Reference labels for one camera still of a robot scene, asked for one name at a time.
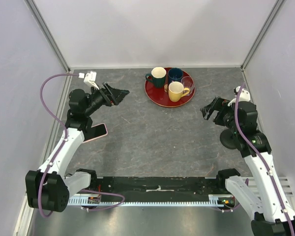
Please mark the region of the black phone stand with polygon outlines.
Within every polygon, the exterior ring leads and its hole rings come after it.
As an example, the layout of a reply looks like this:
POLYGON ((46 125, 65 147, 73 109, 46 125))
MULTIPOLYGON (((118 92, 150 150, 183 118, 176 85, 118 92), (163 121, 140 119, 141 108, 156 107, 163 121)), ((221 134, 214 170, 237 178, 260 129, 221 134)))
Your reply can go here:
POLYGON ((225 129, 221 132, 219 139, 221 144, 228 149, 242 149, 238 139, 238 134, 235 131, 225 129))

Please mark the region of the phone with pink case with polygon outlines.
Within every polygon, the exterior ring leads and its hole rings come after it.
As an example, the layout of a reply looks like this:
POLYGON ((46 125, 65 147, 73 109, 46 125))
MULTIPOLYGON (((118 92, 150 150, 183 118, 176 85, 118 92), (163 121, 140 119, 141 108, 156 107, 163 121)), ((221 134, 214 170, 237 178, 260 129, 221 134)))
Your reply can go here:
POLYGON ((85 134, 83 143, 91 142, 108 134, 105 123, 92 126, 85 134))

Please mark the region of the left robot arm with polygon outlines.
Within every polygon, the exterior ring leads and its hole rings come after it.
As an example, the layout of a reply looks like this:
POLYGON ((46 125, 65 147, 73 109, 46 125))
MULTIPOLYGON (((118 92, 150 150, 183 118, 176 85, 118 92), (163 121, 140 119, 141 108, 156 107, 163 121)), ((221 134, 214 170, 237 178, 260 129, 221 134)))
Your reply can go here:
POLYGON ((77 170, 65 178, 65 172, 78 147, 94 139, 95 128, 91 115, 101 106, 117 106, 128 90, 103 83, 100 89, 91 88, 90 93, 75 89, 69 94, 69 110, 63 134, 51 155, 36 171, 28 171, 25 177, 28 205, 43 213, 62 212, 69 199, 85 190, 94 193, 98 188, 96 172, 77 170))

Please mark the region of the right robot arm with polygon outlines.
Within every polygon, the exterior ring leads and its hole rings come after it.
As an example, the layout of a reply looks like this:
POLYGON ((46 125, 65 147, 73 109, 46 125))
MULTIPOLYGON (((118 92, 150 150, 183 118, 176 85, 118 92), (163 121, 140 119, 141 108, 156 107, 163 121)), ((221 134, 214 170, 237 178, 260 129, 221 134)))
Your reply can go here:
POLYGON ((237 149, 249 167, 258 195, 246 185, 236 169, 220 170, 215 181, 220 193, 230 192, 251 219, 256 236, 295 236, 295 211, 289 203, 277 176, 271 147, 265 134, 257 129, 258 112, 250 101, 237 105, 216 97, 201 108, 208 120, 217 111, 213 122, 226 127, 220 142, 228 149, 237 149))

